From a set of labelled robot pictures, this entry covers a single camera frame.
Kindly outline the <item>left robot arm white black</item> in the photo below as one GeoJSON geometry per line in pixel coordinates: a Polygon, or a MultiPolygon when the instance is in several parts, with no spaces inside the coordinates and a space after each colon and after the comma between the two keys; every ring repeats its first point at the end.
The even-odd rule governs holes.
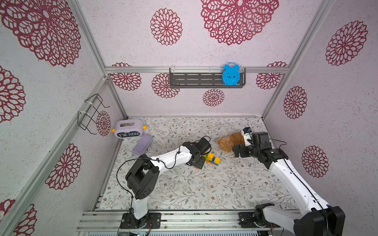
{"type": "Polygon", "coordinates": [[[159,156],[148,157],[146,154],[124,162],[134,161],[125,176],[126,185],[117,180],[119,186],[131,195],[131,206],[123,214],[120,229],[159,229],[161,213],[150,213],[148,197],[153,192],[158,178],[164,172],[179,165],[188,165],[202,169],[205,155],[211,152],[210,137],[204,136],[193,142],[184,142],[173,151],[159,156]]]}

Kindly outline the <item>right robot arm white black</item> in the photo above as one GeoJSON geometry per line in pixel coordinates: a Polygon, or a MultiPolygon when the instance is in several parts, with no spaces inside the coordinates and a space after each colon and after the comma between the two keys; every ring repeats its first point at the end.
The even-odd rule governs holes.
{"type": "Polygon", "coordinates": [[[268,133],[241,132],[244,144],[233,147],[236,157],[254,157],[273,173],[295,201],[297,210],[283,210],[273,203],[257,205],[253,212],[239,213],[242,228],[278,225],[296,236],[340,236],[345,213],[319,196],[296,171],[280,148],[273,148],[268,133]]]}

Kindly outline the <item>yellow small lego brick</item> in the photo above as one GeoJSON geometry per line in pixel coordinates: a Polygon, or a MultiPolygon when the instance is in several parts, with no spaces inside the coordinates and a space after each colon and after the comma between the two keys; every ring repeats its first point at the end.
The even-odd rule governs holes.
{"type": "Polygon", "coordinates": [[[214,157],[215,157],[215,155],[213,153],[209,153],[207,155],[207,159],[210,160],[210,161],[212,161],[214,159],[214,157]]]}
{"type": "Polygon", "coordinates": [[[214,158],[213,158],[213,164],[214,164],[214,165],[219,165],[220,162],[221,162],[221,159],[220,159],[219,157],[214,157],[214,158]]]}

